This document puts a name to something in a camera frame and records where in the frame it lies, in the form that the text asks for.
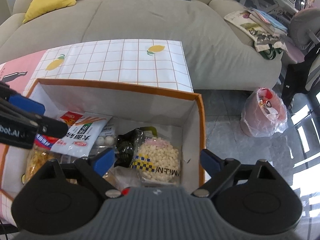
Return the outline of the silver spicy stick packet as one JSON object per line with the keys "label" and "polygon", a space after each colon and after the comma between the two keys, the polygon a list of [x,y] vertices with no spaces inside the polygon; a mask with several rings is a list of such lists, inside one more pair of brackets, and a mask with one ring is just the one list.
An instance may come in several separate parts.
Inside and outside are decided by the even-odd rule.
{"label": "silver spicy stick packet", "polygon": [[84,113],[50,150],[76,158],[87,157],[100,132],[111,118],[110,115]]}

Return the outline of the waffle snack clear packet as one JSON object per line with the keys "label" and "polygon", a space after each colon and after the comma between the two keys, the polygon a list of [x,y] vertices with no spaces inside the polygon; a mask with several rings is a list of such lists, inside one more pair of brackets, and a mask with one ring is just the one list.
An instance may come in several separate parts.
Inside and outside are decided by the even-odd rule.
{"label": "waffle snack clear packet", "polygon": [[22,184],[27,183],[34,174],[51,159],[57,159],[60,164],[70,164],[76,160],[76,157],[50,152],[39,146],[34,146],[27,157],[27,165],[25,173],[22,176]]}

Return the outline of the white candy Milini bag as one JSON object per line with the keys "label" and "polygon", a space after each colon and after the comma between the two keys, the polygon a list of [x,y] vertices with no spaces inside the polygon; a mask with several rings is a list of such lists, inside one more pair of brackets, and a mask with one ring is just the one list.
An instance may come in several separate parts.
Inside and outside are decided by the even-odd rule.
{"label": "white candy Milini bag", "polygon": [[144,139],[135,149],[130,168],[144,184],[178,185],[181,181],[181,154],[162,138]]}

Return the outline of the white pellets labelled packet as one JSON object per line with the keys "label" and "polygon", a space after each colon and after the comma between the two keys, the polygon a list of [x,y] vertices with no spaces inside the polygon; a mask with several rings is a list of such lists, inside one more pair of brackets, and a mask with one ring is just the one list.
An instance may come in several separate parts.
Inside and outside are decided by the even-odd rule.
{"label": "white pellets labelled packet", "polygon": [[113,122],[108,122],[98,135],[93,147],[89,152],[89,156],[95,156],[107,148],[114,147],[116,145],[116,140],[116,125]]}

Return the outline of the red snack packet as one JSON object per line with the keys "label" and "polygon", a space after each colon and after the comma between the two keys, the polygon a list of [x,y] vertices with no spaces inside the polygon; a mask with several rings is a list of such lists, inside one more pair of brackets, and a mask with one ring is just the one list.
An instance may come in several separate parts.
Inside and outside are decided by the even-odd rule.
{"label": "red snack packet", "polygon": [[[68,128],[70,128],[81,117],[82,117],[82,114],[67,111],[67,112],[63,112],[63,114],[60,113],[57,116],[57,120],[66,123]],[[35,138],[34,145],[40,148],[44,148],[45,150],[50,150],[57,141],[58,141],[58,138],[38,134]]]}

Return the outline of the dark green seaweed packet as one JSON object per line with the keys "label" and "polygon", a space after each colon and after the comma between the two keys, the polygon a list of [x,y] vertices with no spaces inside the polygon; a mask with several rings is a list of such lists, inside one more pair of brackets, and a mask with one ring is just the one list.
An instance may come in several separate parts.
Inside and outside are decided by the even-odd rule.
{"label": "dark green seaweed packet", "polygon": [[135,128],[125,134],[118,135],[116,143],[116,162],[114,167],[129,168],[139,146],[148,138],[156,137],[157,129],[153,126]]}

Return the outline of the orange cardboard box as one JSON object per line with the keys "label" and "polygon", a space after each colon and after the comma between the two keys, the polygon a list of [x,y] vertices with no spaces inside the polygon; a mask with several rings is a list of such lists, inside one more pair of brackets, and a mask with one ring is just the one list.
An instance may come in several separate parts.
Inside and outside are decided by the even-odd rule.
{"label": "orange cardboard box", "polygon": [[[200,94],[127,83],[38,79],[26,98],[57,120],[63,112],[110,115],[118,134],[153,126],[181,154],[181,185],[193,192],[204,183],[200,152],[205,147],[204,105]],[[11,199],[21,191],[29,150],[1,143],[1,190]]]}

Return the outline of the pink trash bin with bag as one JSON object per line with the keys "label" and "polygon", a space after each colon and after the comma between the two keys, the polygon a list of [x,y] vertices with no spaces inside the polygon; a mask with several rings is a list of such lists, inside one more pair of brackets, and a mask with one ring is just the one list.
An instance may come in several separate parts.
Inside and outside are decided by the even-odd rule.
{"label": "pink trash bin with bag", "polygon": [[269,88],[256,89],[246,100],[240,127],[249,137],[271,137],[287,128],[287,107]]}

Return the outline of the beige fabric sofa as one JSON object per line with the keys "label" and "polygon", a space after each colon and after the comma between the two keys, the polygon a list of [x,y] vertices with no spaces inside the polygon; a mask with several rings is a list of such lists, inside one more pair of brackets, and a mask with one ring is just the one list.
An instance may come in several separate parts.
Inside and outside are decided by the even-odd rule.
{"label": "beige fabric sofa", "polygon": [[273,87],[281,56],[264,59],[253,41],[225,21],[236,0],[78,0],[27,23],[32,0],[16,0],[1,25],[1,62],[37,51],[99,40],[180,41],[195,89]]}

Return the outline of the pink white lemon tablecloth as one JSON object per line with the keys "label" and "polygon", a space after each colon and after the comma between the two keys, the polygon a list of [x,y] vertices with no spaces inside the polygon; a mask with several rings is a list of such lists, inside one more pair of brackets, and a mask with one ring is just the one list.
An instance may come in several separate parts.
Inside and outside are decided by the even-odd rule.
{"label": "pink white lemon tablecloth", "polygon": [[193,93],[179,41],[83,42],[1,64],[1,80],[23,95],[38,79],[116,82]]}

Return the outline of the grey office chair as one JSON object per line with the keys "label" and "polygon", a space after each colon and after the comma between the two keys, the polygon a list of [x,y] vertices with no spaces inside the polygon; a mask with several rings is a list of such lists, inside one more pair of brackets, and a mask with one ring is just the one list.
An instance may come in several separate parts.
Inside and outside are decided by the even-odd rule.
{"label": "grey office chair", "polygon": [[290,23],[291,43],[297,48],[290,56],[306,52],[302,60],[287,65],[281,98],[289,109],[297,93],[308,94],[319,83],[319,9],[296,13]]}

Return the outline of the stack of books on sofa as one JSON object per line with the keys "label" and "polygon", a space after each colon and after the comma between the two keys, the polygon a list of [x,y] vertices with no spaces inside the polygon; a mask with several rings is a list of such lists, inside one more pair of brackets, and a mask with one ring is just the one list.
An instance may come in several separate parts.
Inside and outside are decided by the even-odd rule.
{"label": "stack of books on sofa", "polygon": [[250,9],[249,12],[251,13],[250,16],[254,17],[252,18],[253,20],[258,20],[263,23],[263,25],[272,30],[272,32],[284,33],[285,35],[287,34],[288,28],[266,12],[258,9]]}

